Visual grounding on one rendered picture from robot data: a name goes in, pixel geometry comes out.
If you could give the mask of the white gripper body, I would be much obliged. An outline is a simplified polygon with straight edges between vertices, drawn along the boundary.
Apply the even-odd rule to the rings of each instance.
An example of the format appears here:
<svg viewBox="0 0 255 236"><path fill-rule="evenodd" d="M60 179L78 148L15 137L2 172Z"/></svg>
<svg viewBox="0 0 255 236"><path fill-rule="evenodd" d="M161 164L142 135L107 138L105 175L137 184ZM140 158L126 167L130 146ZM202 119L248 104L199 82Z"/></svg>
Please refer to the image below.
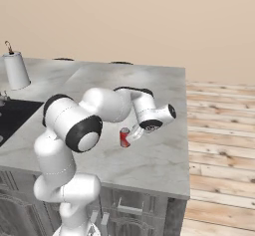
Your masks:
<svg viewBox="0 0 255 236"><path fill-rule="evenodd" d="M133 143L134 141L140 139L144 133L144 129L140 127L138 124L134 125L127 135L127 142Z"/></svg>

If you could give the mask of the red soda can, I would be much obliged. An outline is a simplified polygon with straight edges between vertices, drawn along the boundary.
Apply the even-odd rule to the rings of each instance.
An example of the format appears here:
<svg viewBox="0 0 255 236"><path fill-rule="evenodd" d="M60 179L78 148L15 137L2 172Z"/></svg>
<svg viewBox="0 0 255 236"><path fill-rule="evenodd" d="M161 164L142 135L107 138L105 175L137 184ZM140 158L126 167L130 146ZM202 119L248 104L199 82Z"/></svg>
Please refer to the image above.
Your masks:
<svg viewBox="0 0 255 236"><path fill-rule="evenodd" d="M129 134L129 129L127 127L123 127L120 130L121 147L129 147L130 146L130 143L127 141L128 134Z"/></svg>

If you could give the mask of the grey drawer front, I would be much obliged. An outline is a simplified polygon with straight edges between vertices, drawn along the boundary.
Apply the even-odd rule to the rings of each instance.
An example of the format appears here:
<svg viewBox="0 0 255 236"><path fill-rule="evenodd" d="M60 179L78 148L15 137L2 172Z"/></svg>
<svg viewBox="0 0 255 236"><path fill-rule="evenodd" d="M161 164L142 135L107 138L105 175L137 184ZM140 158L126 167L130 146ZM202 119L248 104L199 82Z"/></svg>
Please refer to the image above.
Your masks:
<svg viewBox="0 0 255 236"><path fill-rule="evenodd" d="M114 208L115 210L117 210L120 198L123 199L122 205L135 208L141 208L141 205L144 202L142 214L149 214L153 211L155 198L150 196L149 194L130 190L114 189L112 191L112 208Z"/></svg>

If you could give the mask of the grey cupboard door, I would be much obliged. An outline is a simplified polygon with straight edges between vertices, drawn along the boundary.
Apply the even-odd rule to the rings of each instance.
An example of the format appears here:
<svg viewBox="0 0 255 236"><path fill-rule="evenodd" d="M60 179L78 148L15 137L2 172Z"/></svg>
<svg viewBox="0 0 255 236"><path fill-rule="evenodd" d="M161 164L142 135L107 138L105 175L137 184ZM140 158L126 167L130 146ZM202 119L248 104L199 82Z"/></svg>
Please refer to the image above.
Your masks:
<svg viewBox="0 0 255 236"><path fill-rule="evenodd" d="M115 236L155 236L155 227L145 217L112 218Z"/></svg>
<svg viewBox="0 0 255 236"><path fill-rule="evenodd" d="M47 236L36 206L18 189L9 171L0 170L0 236Z"/></svg>

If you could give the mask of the grey sink tap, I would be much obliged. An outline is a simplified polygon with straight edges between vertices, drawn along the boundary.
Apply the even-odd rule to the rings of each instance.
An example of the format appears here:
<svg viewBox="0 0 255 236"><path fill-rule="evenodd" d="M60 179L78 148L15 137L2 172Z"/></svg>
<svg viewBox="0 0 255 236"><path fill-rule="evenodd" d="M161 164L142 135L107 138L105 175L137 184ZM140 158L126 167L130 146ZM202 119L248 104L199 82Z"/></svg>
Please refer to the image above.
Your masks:
<svg viewBox="0 0 255 236"><path fill-rule="evenodd" d="M8 100L9 100L9 97L7 96L6 91L4 91L3 95L0 92L0 107L3 107L5 105L5 102Z"/></svg>

